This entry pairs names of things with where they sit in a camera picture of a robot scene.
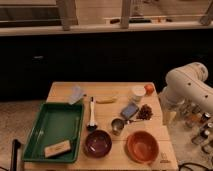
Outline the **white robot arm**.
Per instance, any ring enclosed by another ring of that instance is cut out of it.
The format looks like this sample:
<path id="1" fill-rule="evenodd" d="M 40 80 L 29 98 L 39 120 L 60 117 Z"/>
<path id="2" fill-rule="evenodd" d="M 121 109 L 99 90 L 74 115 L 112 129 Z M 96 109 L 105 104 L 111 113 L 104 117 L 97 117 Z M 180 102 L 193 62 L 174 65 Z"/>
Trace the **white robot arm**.
<path id="1" fill-rule="evenodd" d="M 159 93 L 164 125 L 173 119 L 186 100 L 213 114 L 213 88 L 205 84 L 207 78 L 208 70 L 199 62 L 174 68 L 167 73 L 167 86 Z"/>

